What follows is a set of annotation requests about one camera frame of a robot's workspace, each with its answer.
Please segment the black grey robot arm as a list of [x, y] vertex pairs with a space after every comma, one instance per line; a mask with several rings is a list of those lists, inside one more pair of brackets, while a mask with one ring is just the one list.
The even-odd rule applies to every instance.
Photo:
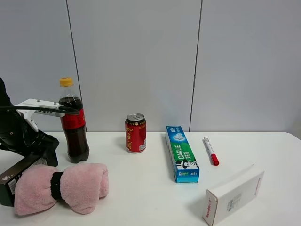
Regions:
[[37, 132], [12, 107], [3, 80], [0, 80], [0, 148], [23, 157], [31, 154], [44, 158], [50, 166], [57, 166], [56, 148], [59, 141], [41, 130]]

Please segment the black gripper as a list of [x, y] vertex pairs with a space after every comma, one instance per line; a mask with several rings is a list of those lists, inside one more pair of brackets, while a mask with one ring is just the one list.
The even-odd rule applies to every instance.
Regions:
[[21, 156], [42, 155], [48, 166], [58, 166], [56, 149], [59, 141], [43, 132], [36, 132], [16, 110], [0, 112], [0, 149]]

